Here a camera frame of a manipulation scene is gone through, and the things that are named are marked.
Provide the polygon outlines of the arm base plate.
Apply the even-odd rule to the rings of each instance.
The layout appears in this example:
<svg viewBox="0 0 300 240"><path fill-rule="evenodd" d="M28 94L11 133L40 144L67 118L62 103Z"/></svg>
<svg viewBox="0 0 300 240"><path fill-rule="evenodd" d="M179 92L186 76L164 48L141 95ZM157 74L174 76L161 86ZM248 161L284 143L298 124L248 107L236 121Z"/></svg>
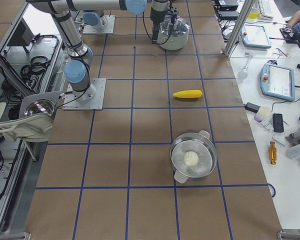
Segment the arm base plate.
<svg viewBox="0 0 300 240"><path fill-rule="evenodd" d="M81 96L81 92L73 91L71 85L68 84L67 91L72 93L65 95L62 109L65 111L101 111L104 104L106 82L106 78L91 78L90 87L83 96Z"/></svg>
<svg viewBox="0 0 300 240"><path fill-rule="evenodd" d="M103 15L100 17L97 14L88 14L87 12L83 16L84 35L106 35L114 32L116 17L114 15Z"/></svg>

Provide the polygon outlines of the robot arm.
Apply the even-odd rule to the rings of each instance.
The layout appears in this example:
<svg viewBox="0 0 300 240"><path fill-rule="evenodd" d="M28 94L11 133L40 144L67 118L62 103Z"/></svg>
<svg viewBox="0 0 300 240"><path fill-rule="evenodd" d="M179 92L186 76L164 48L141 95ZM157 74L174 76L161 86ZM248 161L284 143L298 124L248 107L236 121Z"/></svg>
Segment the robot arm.
<svg viewBox="0 0 300 240"><path fill-rule="evenodd" d="M158 43L158 36L160 30L160 24L165 20L168 10L171 8L172 4L170 0L152 0L150 19L152 21L152 37L151 42L153 44L162 45Z"/></svg>
<svg viewBox="0 0 300 240"><path fill-rule="evenodd" d="M146 0L29 0L37 10L50 14L62 39L67 45L69 63L64 67L64 75L72 87L74 100L89 102L96 93L90 80L92 50L84 43L72 19L72 12L97 10L121 10L139 15L146 9Z"/></svg>

